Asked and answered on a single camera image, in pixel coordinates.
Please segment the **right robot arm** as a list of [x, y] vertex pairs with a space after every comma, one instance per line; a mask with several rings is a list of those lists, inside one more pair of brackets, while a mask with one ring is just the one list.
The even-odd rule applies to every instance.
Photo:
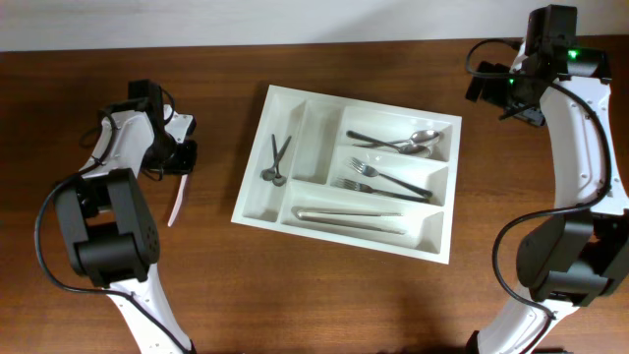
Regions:
[[628, 197], [608, 119], [611, 73], [605, 52], [582, 47], [578, 11], [531, 12], [511, 65], [468, 65], [470, 101], [484, 100], [535, 127], [547, 127], [554, 205], [532, 213], [538, 226], [516, 255], [518, 284], [470, 353], [535, 353], [564, 318], [612, 294], [628, 273]]

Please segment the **large steel spoon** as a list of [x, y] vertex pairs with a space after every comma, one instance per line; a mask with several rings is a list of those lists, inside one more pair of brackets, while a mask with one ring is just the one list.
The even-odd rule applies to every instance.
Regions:
[[440, 132], [437, 130], [421, 130], [413, 133], [408, 139], [390, 141], [393, 145], [400, 144], [421, 144], [425, 146], [434, 145], [434, 140], [440, 139]]
[[426, 147], [418, 143], [405, 142], [404, 144], [402, 143], [394, 144], [394, 143], [377, 140], [372, 137], [357, 133], [355, 131], [347, 131], [346, 136], [351, 139], [359, 140], [362, 142], [367, 142], [367, 143], [374, 144], [380, 147], [392, 148], [400, 154], [416, 155], [419, 157], [429, 157], [432, 154], [432, 149], [430, 147]]

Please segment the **small steel teaspoon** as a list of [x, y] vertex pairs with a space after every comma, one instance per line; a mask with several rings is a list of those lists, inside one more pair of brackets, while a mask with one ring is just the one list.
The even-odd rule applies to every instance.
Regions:
[[271, 166], [271, 168], [269, 169], [270, 172], [270, 177], [271, 177], [271, 182], [276, 186], [276, 187], [281, 187], [283, 186], [286, 181], [287, 178], [282, 176], [281, 173], [279, 172], [279, 163], [281, 161], [281, 158], [283, 157], [289, 143], [291, 140], [291, 136], [288, 137], [287, 141], [284, 143], [284, 145], [282, 146], [281, 149], [277, 149], [277, 144], [276, 144], [276, 140], [275, 140], [275, 136], [272, 135], [271, 136], [271, 143], [272, 143], [272, 150], [273, 150], [273, 165]]
[[273, 152], [273, 164], [266, 169], [263, 169], [260, 173], [260, 177], [264, 180], [264, 181], [270, 181], [274, 186], [276, 187], [281, 187], [283, 186], [286, 181], [287, 178], [285, 176], [283, 176], [280, 171], [279, 171], [279, 164], [288, 148], [288, 146], [290, 145], [290, 142], [292, 140], [292, 137], [289, 136], [285, 143], [283, 144], [283, 146], [281, 148], [277, 148], [277, 142], [276, 142], [276, 138], [274, 135], [271, 136], [271, 148], [272, 148], [272, 152]]

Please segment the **white cutlery tray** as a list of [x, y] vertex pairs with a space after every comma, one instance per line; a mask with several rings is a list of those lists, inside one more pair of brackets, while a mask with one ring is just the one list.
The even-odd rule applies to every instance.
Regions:
[[[462, 119], [433, 113], [271, 86], [267, 90], [257, 133], [245, 170], [232, 222], [318, 240], [447, 264]], [[400, 154], [351, 139], [347, 131], [389, 142], [406, 140], [416, 131], [437, 130], [440, 139], [429, 157]], [[281, 148], [291, 136], [280, 164], [287, 178], [281, 187], [260, 177], [273, 164], [271, 136]], [[379, 172], [430, 190], [429, 203], [409, 202], [381, 195], [333, 187], [337, 178], [375, 189], [422, 197], [382, 177], [370, 178], [348, 166], [351, 157]], [[406, 230], [404, 235], [302, 221], [292, 210], [317, 207], [402, 213], [386, 226]]]

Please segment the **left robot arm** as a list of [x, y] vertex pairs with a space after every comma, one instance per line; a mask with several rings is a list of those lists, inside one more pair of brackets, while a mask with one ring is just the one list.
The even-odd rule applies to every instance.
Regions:
[[100, 132], [86, 164], [46, 197], [53, 205], [73, 271], [89, 294], [112, 300], [143, 353], [193, 353], [159, 279], [157, 225], [138, 183], [187, 179], [197, 161], [192, 115], [151, 80], [131, 81], [128, 96], [97, 113]]

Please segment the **steel fork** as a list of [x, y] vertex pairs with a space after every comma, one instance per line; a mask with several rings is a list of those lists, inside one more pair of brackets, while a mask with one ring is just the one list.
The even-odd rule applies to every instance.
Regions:
[[414, 197], [414, 196], [409, 196], [409, 195], [382, 191], [379, 189], [375, 189], [367, 184], [356, 182], [356, 181], [345, 179], [345, 178], [337, 178], [331, 183], [331, 185], [333, 187], [347, 189], [350, 191], [356, 191], [360, 193], [381, 195], [381, 196], [409, 201], [409, 202], [424, 203], [424, 204], [429, 203], [429, 198], [426, 198], [426, 197]]
[[379, 172], [377, 169], [375, 169], [374, 167], [368, 165], [367, 163], [359, 160], [356, 157], [351, 157], [348, 161], [348, 166], [351, 167], [353, 170], [355, 170], [356, 172], [358, 172], [361, 175], [370, 177], [370, 178], [374, 178], [374, 177], [382, 177], [390, 182], [393, 182], [409, 191], [412, 191], [420, 196], [423, 196], [425, 198], [431, 198], [433, 196], [433, 192], [412, 184], [409, 184], [407, 182], [404, 182], [402, 180], [399, 180], [395, 177], [389, 176], [387, 174], [384, 174], [382, 172]]

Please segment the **pink plastic knife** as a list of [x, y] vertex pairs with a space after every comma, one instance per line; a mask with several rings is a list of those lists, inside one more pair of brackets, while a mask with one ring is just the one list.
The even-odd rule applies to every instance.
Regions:
[[172, 207], [170, 216], [169, 216], [168, 221], [167, 221], [167, 226], [168, 227], [172, 227], [173, 226], [173, 224], [175, 223], [175, 221], [177, 219], [177, 216], [178, 216], [178, 214], [179, 214], [179, 212], [181, 210], [181, 207], [182, 207], [182, 204], [183, 204], [183, 199], [184, 199], [184, 196], [185, 196], [185, 190], [186, 190], [186, 185], [187, 185], [187, 182], [188, 182], [188, 178], [189, 178], [189, 175], [186, 174], [186, 175], [183, 175], [181, 177], [181, 179], [180, 179], [180, 183], [179, 183], [176, 199], [175, 199], [174, 205]]

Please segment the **steel serrated tongs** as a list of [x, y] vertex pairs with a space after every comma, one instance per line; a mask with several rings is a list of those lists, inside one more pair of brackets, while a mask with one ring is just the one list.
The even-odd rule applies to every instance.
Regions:
[[406, 230], [403, 228], [385, 225], [385, 220], [391, 217], [402, 217], [402, 213], [317, 207], [296, 207], [292, 212], [297, 219], [302, 221], [395, 235], [404, 235], [406, 233]]

